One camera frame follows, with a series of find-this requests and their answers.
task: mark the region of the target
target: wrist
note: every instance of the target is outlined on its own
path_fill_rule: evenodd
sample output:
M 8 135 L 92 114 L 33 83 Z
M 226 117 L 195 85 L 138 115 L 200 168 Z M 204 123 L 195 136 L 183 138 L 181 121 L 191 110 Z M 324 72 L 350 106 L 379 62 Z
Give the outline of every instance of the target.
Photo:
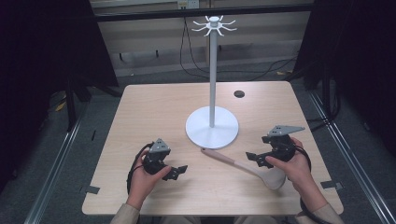
M 315 212 L 328 203 L 313 178 L 306 179 L 303 185 L 293 186 L 300 193 L 306 208 L 308 208 L 310 212 Z
M 144 198 L 129 196 L 126 201 L 126 204 L 131 205 L 132 207 L 134 207 L 137 210 L 140 210 L 142 208 L 143 201 L 145 201 Z

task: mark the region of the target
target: round white base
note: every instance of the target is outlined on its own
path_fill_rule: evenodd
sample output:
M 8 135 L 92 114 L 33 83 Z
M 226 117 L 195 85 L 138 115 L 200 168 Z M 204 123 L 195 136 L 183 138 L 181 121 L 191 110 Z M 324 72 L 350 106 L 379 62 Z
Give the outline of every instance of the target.
M 228 146 L 238 135 L 238 120 L 229 110 L 215 106 L 215 125 L 209 124 L 210 108 L 201 107 L 187 118 L 186 132 L 200 147 L 217 149 Z

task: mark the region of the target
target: person's left hand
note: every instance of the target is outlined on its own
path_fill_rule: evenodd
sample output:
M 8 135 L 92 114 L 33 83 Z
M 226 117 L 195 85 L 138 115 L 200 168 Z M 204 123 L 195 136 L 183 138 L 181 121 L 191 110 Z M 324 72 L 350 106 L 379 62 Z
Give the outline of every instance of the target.
M 137 159 L 134 168 L 138 168 L 134 171 L 134 174 L 132 175 L 131 188 L 129 191 L 128 200 L 126 201 L 127 204 L 138 210 L 141 209 L 143 201 L 145 201 L 146 197 L 154 189 L 157 181 L 166 176 L 171 171 L 170 166 L 165 166 L 155 175 L 147 173 L 142 166 L 143 157 L 147 153 L 147 150 L 143 151 L 140 155 L 140 158 Z

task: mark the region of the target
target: wall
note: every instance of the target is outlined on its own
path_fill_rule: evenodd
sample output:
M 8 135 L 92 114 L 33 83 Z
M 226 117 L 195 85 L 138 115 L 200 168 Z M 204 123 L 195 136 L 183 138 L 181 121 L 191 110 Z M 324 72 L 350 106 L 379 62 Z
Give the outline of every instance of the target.
M 103 0 L 91 0 L 94 13 L 115 12 L 141 12 L 166 9 L 177 9 L 177 1 L 159 4 L 145 4 L 133 6 L 103 7 Z M 310 0 L 299 1 L 235 1 L 213 0 L 214 7 L 253 7 L 269 5 L 303 4 L 312 3 Z M 206 7 L 206 1 L 200 1 L 200 7 Z M 271 43 L 275 41 L 301 40 L 304 36 L 305 26 L 309 12 L 249 14 L 225 16 L 223 22 L 236 20 L 230 28 L 238 28 L 230 35 L 223 33 L 227 38 L 220 38 L 220 45 L 246 44 L 246 43 Z M 206 46 L 203 35 L 206 31 L 194 32 L 191 28 L 199 28 L 193 21 L 205 22 L 205 18 L 187 18 L 192 47 Z M 112 21 L 100 22 L 100 30 L 109 53 L 123 53 L 131 51 L 152 51 L 156 49 L 178 49 L 183 34 L 184 20 L 182 18 L 157 19 L 142 21 Z

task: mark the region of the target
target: sleeve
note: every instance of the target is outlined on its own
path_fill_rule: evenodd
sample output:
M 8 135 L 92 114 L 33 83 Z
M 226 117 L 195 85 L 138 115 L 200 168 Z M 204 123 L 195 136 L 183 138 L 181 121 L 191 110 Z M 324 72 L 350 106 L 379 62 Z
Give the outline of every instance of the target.
M 330 222 L 332 224 L 344 224 L 344 221 L 340 218 L 340 216 L 338 216 L 338 214 L 334 211 L 329 203 L 319 208 L 317 211 L 313 212 L 313 214 L 317 217 L 320 217 L 324 221 Z M 297 215 L 296 220 L 299 224 L 316 223 L 304 214 Z
M 139 218 L 139 210 L 131 205 L 123 203 L 110 224 L 135 224 Z

